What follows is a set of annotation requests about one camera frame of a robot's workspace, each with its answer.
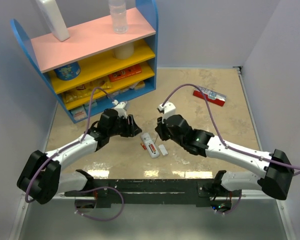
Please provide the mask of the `white battery cover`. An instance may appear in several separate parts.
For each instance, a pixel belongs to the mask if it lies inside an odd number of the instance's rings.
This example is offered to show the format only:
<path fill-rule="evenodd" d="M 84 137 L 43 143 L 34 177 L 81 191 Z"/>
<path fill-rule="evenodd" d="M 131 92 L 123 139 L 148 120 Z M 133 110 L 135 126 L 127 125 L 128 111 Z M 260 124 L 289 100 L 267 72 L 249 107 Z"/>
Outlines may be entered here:
<path fill-rule="evenodd" d="M 168 155 L 168 151 L 167 151 L 166 147 L 163 144 L 160 144 L 158 146 L 158 148 L 159 148 L 159 150 L 160 150 L 160 152 L 161 152 L 161 154 L 163 156 L 167 156 Z"/>

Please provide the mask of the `white remote control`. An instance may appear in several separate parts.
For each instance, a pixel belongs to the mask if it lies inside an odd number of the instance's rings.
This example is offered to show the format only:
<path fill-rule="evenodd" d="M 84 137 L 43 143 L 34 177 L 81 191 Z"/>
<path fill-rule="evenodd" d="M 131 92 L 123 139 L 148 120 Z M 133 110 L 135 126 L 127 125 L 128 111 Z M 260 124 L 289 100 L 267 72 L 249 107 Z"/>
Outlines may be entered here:
<path fill-rule="evenodd" d="M 153 142 L 151 136 L 147 132 L 145 132 L 140 135 L 140 138 L 141 138 L 144 146 L 146 147 L 146 150 L 148 151 L 150 157 L 152 159 L 158 158 L 160 156 L 160 153 L 159 153 L 155 143 Z"/>

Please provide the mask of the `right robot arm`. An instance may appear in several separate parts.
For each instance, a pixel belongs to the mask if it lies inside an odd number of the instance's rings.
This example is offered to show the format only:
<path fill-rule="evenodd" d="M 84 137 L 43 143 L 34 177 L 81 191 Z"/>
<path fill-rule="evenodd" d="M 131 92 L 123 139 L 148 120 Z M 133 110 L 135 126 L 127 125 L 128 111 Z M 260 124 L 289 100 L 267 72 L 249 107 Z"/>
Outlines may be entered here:
<path fill-rule="evenodd" d="M 258 190 L 276 200 L 287 199 L 295 172 L 284 151 L 258 151 L 222 142 L 211 132 L 192 128 L 179 114 L 157 118 L 155 131 L 161 140 L 172 140 L 191 155 L 223 160 L 246 170 L 219 171 L 212 185 L 217 196 L 237 190 Z"/>

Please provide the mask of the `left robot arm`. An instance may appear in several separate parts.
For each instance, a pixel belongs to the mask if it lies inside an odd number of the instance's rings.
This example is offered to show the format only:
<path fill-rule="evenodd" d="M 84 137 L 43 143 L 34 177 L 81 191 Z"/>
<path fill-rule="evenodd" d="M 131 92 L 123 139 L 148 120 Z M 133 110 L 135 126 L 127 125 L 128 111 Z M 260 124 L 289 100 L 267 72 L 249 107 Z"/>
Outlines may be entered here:
<path fill-rule="evenodd" d="M 62 171 L 82 157 L 103 148 L 113 136 L 129 138 L 141 132 L 133 115 L 123 116 L 117 110 L 108 108 L 87 132 L 74 141 L 52 151 L 32 152 L 16 185 L 41 205 L 63 192 L 77 191 L 82 196 L 89 196 L 94 190 L 94 184 L 89 181 L 91 176 L 80 170 L 72 174 L 62 174 Z"/>

